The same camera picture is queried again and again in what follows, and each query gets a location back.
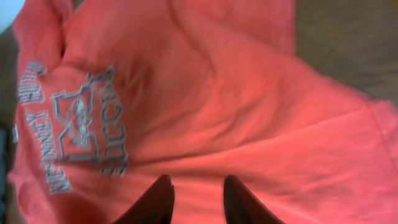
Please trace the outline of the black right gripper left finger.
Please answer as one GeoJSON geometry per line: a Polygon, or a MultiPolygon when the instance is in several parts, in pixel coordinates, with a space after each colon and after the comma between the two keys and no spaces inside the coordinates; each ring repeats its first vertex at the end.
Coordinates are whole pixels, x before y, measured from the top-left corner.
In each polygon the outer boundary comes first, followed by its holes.
{"type": "Polygon", "coordinates": [[[169,175],[161,175],[114,224],[170,224],[175,190],[169,175]]]}

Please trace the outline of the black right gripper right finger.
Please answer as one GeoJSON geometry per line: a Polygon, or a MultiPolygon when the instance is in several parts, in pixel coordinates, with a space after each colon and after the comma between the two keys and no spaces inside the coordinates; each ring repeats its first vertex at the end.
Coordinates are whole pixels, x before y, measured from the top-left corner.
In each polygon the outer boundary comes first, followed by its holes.
{"type": "Polygon", "coordinates": [[[227,224],[284,224],[234,175],[224,180],[223,205],[227,224]]]}

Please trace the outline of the orange soccer t-shirt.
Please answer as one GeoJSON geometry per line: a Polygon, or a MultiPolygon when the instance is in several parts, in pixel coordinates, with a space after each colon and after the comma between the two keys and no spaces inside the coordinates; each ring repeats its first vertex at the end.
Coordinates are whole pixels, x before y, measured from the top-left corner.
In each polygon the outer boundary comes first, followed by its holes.
{"type": "Polygon", "coordinates": [[[397,222],[397,110],[294,55],[292,1],[26,1],[9,180],[27,223],[112,223],[161,175],[173,223],[242,180],[286,223],[397,222]]]}

